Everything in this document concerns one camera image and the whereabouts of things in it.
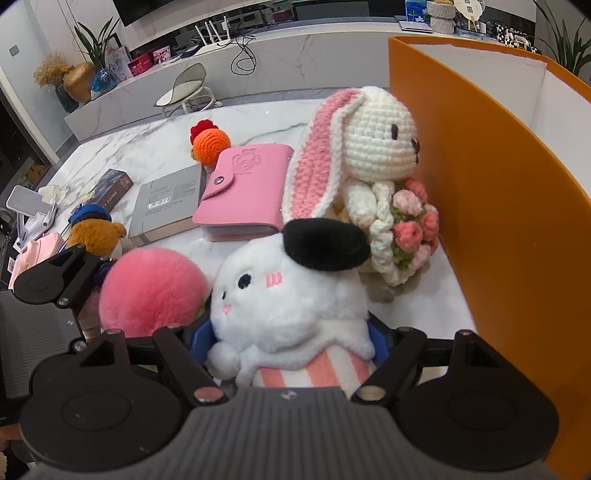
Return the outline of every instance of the gray rubber pad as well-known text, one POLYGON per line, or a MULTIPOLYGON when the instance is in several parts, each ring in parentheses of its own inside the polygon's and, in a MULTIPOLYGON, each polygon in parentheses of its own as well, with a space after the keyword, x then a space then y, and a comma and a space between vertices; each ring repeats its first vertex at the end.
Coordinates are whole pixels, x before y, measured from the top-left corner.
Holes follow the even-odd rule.
POLYGON ((541 462, 510 472, 451 468, 427 457, 386 409, 337 388, 240 390, 200 407, 162 451, 115 472, 35 468, 26 480, 558 480, 541 462))
POLYGON ((7 398, 29 394, 29 379, 47 357, 66 353, 82 334, 70 309, 29 305, 0 291, 0 359, 7 398))

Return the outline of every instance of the television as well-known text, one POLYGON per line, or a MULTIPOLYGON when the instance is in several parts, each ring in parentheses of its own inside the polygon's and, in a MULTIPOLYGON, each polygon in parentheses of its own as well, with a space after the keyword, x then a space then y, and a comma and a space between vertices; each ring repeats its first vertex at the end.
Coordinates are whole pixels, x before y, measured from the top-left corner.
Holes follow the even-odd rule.
POLYGON ((121 23, 130 25, 138 18, 153 12, 157 8, 169 4, 173 0, 113 0, 121 23))

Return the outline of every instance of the white router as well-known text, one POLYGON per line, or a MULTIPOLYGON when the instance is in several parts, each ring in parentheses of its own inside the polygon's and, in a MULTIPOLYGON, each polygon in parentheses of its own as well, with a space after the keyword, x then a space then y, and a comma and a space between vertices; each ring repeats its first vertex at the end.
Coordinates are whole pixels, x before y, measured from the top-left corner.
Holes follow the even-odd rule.
POLYGON ((232 41, 230 40, 230 26, 228 25, 228 19, 225 15, 223 16, 222 22, 222 28, 226 31, 226 38, 224 39, 220 37, 220 34, 217 32, 216 27, 213 25, 211 20, 205 21, 205 28, 207 28, 207 33, 209 34, 209 40, 211 43, 207 43, 207 40, 205 40, 205 37, 203 36, 201 30, 199 30, 199 27, 197 25, 195 26, 195 28, 197 29, 197 33, 199 34, 199 37, 201 37, 201 41, 203 42, 203 47, 199 49, 199 51, 197 52, 197 56, 202 55, 203 53, 209 53, 211 51, 224 48, 228 46, 228 44, 232 41))

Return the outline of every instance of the blue knit hat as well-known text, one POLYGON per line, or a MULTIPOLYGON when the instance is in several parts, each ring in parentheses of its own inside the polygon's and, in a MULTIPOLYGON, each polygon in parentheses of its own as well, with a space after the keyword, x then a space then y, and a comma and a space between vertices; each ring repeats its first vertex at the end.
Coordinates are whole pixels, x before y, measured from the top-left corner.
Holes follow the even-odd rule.
POLYGON ((77 223, 80 223, 84 220, 88 220, 89 218, 98 218, 101 220, 108 220, 112 221, 111 215, 107 212, 103 207, 100 205, 96 205, 91 203, 89 205, 79 205, 75 210, 72 212, 72 215, 68 219, 68 223, 70 226, 74 226, 77 223))

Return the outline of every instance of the gold vase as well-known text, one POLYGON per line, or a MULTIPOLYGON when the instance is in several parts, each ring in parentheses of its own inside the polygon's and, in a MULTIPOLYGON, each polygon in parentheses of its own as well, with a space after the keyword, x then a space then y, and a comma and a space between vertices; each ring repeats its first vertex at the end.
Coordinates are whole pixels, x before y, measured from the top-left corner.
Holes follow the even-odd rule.
POLYGON ((95 65, 89 61, 76 65, 64 77, 64 90, 76 102, 90 102, 90 85, 95 74, 95 65))

